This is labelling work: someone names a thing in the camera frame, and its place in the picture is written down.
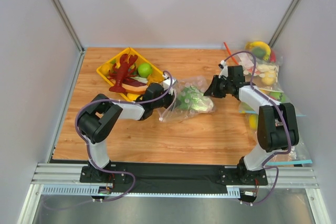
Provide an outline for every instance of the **white arm segment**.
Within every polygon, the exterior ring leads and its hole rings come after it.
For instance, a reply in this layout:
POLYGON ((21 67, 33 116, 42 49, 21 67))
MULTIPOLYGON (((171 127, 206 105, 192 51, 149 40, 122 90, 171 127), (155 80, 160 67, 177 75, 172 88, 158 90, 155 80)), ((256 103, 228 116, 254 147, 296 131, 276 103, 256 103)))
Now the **white arm segment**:
MULTIPOLYGON (((255 112, 259 113, 259 107, 264 105, 273 106, 269 101, 265 100, 265 98, 261 97, 257 92, 253 91, 251 86, 243 86, 239 89, 239 99, 241 102, 247 103, 255 112)), ((276 105, 279 105, 280 102, 273 100, 276 105)))
POLYGON ((257 143, 256 147, 244 157, 244 163, 247 170, 261 170, 263 166, 261 165, 265 159, 271 156, 274 152, 266 152, 257 143))
MULTIPOLYGON (((254 111, 259 113, 259 107, 264 105, 271 105, 269 101, 265 100, 265 98, 261 97, 258 93, 253 91, 251 86, 244 86, 239 89, 239 99, 242 102, 247 103, 254 111)), ((279 105, 280 102, 269 98, 270 100, 273 100, 276 105, 279 105)), ((256 147, 244 157, 244 163, 248 170, 260 170, 263 169, 262 163, 265 159, 267 159, 269 156, 271 156, 273 152, 266 152, 264 149, 262 149, 257 143, 256 147)))
POLYGON ((96 144, 92 144, 89 140, 89 143, 92 160, 98 167, 104 168, 110 162, 110 158, 107 154, 106 140, 96 144))
MULTIPOLYGON (((139 120, 145 111, 141 105, 137 104, 115 104, 122 107, 123 109, 118 119, 139 120)), ((96 144, 92 144, 88 138, 87 140, 90 143, 90 153, 93 161, 98 165, 98 167, 104 168, 110 162, 110 158, 107 154, 106 139, 96 144)))
POLYGON ((227 70, 226 62, 222 60, 220 64, 223 66, 223 69, 221 70, 221 72, 219 74, 219 77, 221 77, 221 76, 227 77, 228 76, 228 70, 227 70))
POLYGON ((145 109, 143 106, 138 104, 127 104, 127 103, 115 103, 119 107, 122 107, 122 112, 118 119, 133 119, 139 120, 145 109))

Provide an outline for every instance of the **toy food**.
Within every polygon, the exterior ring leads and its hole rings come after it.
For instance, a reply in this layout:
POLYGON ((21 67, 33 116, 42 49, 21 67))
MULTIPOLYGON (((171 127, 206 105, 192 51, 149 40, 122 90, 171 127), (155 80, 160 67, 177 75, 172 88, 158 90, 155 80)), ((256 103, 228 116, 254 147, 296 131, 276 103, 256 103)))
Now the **toy food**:
MULTIPOLYGON (((111 90, 114 86, 110 87, 110 91, 111 92, 115 92, 114 90, 111 90)), ((148 88, 148 86, 145 84, 144 86, 131 86, 128 84, 123 83, 121 85, 122 88, 124 88, 124 93, 133 93, 133 94, 145 94, 146 89, 148 88)))
POLYGON ((258 64, 257 69, 260 72, 266 72, 266 71, 275 71, 277 69, 277 66, 274 65, 268 65, 268 64, 258 64))
POLYGON ((248 117, 248 122, 249 122, 250 128, 251 128, 252 130, 256 130, 257 127, 258 127, 258 115, 256 115, 256 114, 251 114, 251 115, 248 117))
MULTIPOLYGON (((120 62, 118 61, 117 64, 115 65, 115 67, 118 69, 120 67, 120 62)), ((130 66, 130 69, 133 69, 133 68, 137 68, 137 66, 135 65, 135 63, 130 66)))
POLYGON ((139 96, 140 96, 139 94, 127 93, 127 98, 130 99, 131 101, 135 101, 139 96))
POLYGON ((261 47, 254 47, 251 52, 259 59, 262 59, 266 55, 266 51, 261 47))
POLYGON ((137 80, 137 81, 140 81, 140 82, 142 82, 142 83, 146 83, 146 84, 147 84, 147 82, 148 82, 146 78, 142 78, 142 77, 140 77, 140 76, 132 77, 132 79, 137 80))
POLYGON ((192 109, 199 113, 208 113, 213 107, 214 103, 209 97, 203 96, 203 93, 192 84, 186 86, 177 96, 180 102, 179 108, 181 110, 192 109))
POLYGON ((155 78, 153 77, 151 74, 147 77, 147 85, 149 86, 149 84, 153 83, 153 82, 156 82, 156 83, 161 83, 164 81, 164 78, 163 76, 160 76, 160 78, 155 78))
POLYGON ((149 63, 140 64, 138 67, 138 73, 142 78, 147 78, 150 74, 152 74, 153 69, 149 63))
POLYGON ((286 95, 282 92, 270 92, 268 95, 279 102, 285 102, 287 98, 286 95))
POLYGON ((268 94, 270 93, 270 91, 268 91, 268 90, 264 90, 264 89, 261 89, 260 91, 261 91, 262 93, 266 94, 266 95, 268 95, 268 94))
POLYGON ((277 80, 277 75, 274 70, 267 71, 259 75, 261 77, 261 82, 266 86, 273 85, 277 80))
POLYGON ((130 79, 124 79, 123 84, 126 84, 126 85, 130 85, 130 86, 133 86, 133 87, 141 87, 141 86, 146 86, 146 83, 143 83, 141 81, 137 81, 137 80, 134 80, 133 78, 130 78, 130 79))
POLYGON ((269 45, 267 45, 263 41, 254 41, 254 42, 248 42, 245 46, 245 49, 246 50, 252 50, 254 47, 262 48, 266 52, 266 54, 263 56, 263 60, 264 61, 269 60, 269 56, 271 54, 271 48, 269 47, 269 45))
POLYGON ((104 75, 104 76, 108 76, 109 72, 112 70, 112 64, 110 63, 105 63, 100 67, 100 72, 104 75))
POLYGON ((271 49, 271 54, 269 56, 269 62, 272 62, 272 63, 277 62, 277 57, 275 56, 275 52, 272 49, 271 49))
POLYGON ((123 54, 120 57, 120 67, 116 68, 117 64, 113 64, 112 69, 115 73, 111 73, 111 71, 109 71, 109 76, 107 78, 109 80, 115 79, 116 81, 114 83, 114 86, 110 87, 110 91, 120 93, 128 92, 126 91, 122 83, 124 82, 124 80, 130 80, 130 77, 136 76, 135 74, 133 74, 136 71, 136 68, 133 68, 130 71, 129 68, 136 62, 137 59, 137 55, 123 54))

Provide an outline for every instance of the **robotic arm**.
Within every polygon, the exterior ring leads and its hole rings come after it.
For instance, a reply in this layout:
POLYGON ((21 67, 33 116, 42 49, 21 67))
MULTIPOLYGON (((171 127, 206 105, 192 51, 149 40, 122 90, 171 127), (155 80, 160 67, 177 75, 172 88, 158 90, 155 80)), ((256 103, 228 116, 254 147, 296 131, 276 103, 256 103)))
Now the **robotic arm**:
POLYGON ((219 65, 222 68, 219 76, 214 76, 212 83, 204 95, 214 98, 224 98, 231 94, 237 100, 247 103, 259 114, 256 147, 241 160, 238 165, 243 165, 247 171, 262 170, 264 162, 279 150, 286 150, 288 146, 287 137, 283 124, 289 131, 291 145, 299 143, 298 127, 294 106, 291 103, 279 103, 272 98, 266 100, 260 96, 245 81, 242 66, 228 67, 223 61, 219 65), (282 122, 274 104, 278 106, 285 122, 282 122))
MULTIPOLYGON (((227 94, 231 94, 236 99, 250 105, 259 114, 256 147, 240 159, 237 169, 225 169, 223 167, 223 170, 220 171, 221 177, 223 177, 221 179, 222 183, 224 185, 245 185, 247 182, 253 183, 255 178, 262 181, 265 178, 265 163, 274 156, 275 152, 287 150, 289 147, 283 127, 284 123, 289 131, 291 145, 294 146, 299 142, 294 107, 290 103, 279 103, 271 98, 266 100, 261 97, 255 91, 257 88, 252 88, 250 83, 245 81, 242 66, 228 67, 224 63, 220 66, 222 68, 220 75, 213 77, 212 83, 204 95, 224 98, 227 94), (280 119, 277 109, 270 101, 278 107, 284 121, 280 119)), ((93 101, 102 99, 108 101, 90 105, 79 115, 78 129, 86 141, 89 142, 91 154, 89 167, 85 168, 88 170, 81 176, 81 182, 106 183, 106 181, 109 181, 109 174, 97 170, 92 161, 104 170, 114 169, 111 168, 106 145, 106 138, 114 124, 118 119, 145 120, 152 115, 154 109, 168 108, 174 97, 170 93, 161 97, 163 93, 164 88, 158 83, 153 83, 142 96, 141 102, 148 101, 148 103, 113 103, 103 94, 94 98, 93 101)))
MULTIPOLYGON (((163 91, 164 88, 160 84, 152 83, 146 89, 141 101, 150 101, 158 98, 163 91)), ((104 94, 99 94, 93 101, 108 99, 104 94)), ((106 138, 118 119, 142 121, 150 117, 154 109, 167 108, 172 101, 173 96, 167 94, 159 100, 144 104, 102 102, 87 107, 79 117, 78 127, 89 142, 92 161, 100 168, 109 167, 110 158, 107 152, 106 138)))

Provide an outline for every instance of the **wooden table surface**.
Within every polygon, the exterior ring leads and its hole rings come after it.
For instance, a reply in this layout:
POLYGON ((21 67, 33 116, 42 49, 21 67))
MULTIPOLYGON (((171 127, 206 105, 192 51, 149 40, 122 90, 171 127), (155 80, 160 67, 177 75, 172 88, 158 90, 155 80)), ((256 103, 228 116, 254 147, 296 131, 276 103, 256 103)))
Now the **wooden table surface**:
MULTIPOLYGON (((88 48, 53 159, 87 160, 84 141, 76 134, 74 120, 82 106, 98 93, 119 99, 96 73, 98 66, 123 48, 88 48)), ((210 84, 219 74, 224 50, 144 49, 135 50, 161 70, 177 79, 203 75, 210 84)), ((256 145, 247 132, 245 116, 238 113, 239 101, 231 96, 213 99, 216 111, 185 121, 159 122, 155 112, 145 121, 119 120, 107 139, 112 161, 183 164, 232 164, 256 145)))

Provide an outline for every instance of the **white wall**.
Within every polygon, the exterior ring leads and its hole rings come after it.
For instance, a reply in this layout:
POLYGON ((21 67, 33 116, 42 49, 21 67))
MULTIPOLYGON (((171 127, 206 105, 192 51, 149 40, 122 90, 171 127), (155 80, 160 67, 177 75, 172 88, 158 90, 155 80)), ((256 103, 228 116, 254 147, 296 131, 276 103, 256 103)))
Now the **white wall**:
POLYGON ((78 56, 50 0, 0 0, 1 223, 16 223, 45 161, 78 56))
POLYGON ((336 0, 302 0, 276 43, 276 49, 285 55, 280 82, 308 116, 299 121, 299 130, 332 223, 336 223, 335 12, 336 0))
POLYGON ((269 41, 291 0, 61 0, 85 46, 232 48, 269 41))

